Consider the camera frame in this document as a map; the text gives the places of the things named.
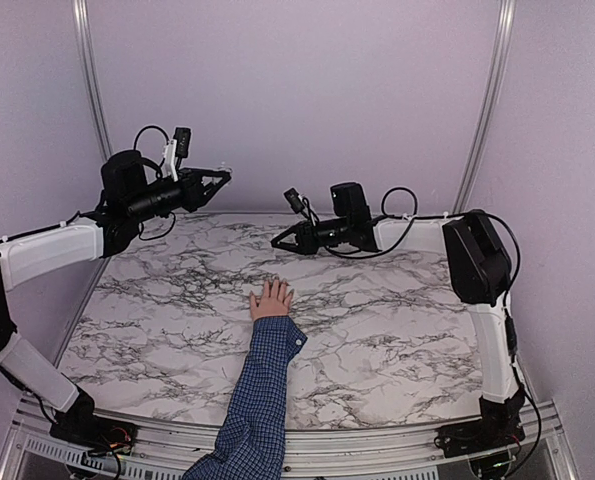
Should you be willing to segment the clear nail polish bottle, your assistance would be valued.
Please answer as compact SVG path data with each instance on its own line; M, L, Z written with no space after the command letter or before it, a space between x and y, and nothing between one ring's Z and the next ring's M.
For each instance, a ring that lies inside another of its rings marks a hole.
M231 174L232 174L232 172L233 172L232 168L231 168L230 166L228 166L228 165L224 164L224 163L222 163L222 164L219 166L218 170L219 170L219 171L222 171L222 172L226 172L226 173L228 173L229 175L231 175Z

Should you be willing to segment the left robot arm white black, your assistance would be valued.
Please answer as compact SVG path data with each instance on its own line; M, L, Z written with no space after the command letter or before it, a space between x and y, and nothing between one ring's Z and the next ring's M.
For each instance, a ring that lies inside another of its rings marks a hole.
M98 206L68 221L0 238L0 371L55 411L53 437L103 446L114 426L95 415L92 397L61 374L18 332L7 303L17 286L63 267L115 256L142 233L145 222L204 207L231 179L227 170L183 168L174 155L162 164L137 150L113 155L101 167Z

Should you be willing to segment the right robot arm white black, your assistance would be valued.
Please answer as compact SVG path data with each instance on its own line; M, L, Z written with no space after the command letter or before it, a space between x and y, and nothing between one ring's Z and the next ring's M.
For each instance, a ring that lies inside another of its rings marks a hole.
M373 216L362 186L331 186L334 218L322 220L309 200L295 189L284 197L302 221L271 241L273 247L298 255L351 245L346 258L367 260L390 253L377 241L378 225L389 214ZM453 292L466 305L473 322L482 369L477 420L438 429L435 445L447 458L520 443L525 434L520 411L528 398L516 365L517 336L510 312L510 290L519 272L519 255L510 256L495 230L499 218L480 209L436 217L440 244L448 260Z

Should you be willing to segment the blue checked shirt forearm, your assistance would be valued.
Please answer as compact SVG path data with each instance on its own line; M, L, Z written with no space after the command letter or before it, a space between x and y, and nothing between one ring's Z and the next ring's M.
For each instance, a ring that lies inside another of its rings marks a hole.
M307 336L288 316L254 322L250 348L212 452L185 479L279 479L286 449L287 373Z

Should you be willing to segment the person's bare hand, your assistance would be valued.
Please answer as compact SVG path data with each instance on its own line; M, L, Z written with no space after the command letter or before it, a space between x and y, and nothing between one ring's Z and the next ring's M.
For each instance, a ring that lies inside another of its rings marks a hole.
M267 317L288 316L293 300L293 291L288 291L286 280L275 278L272 282L265 280L262 292L249 294L250 315L253 322Z

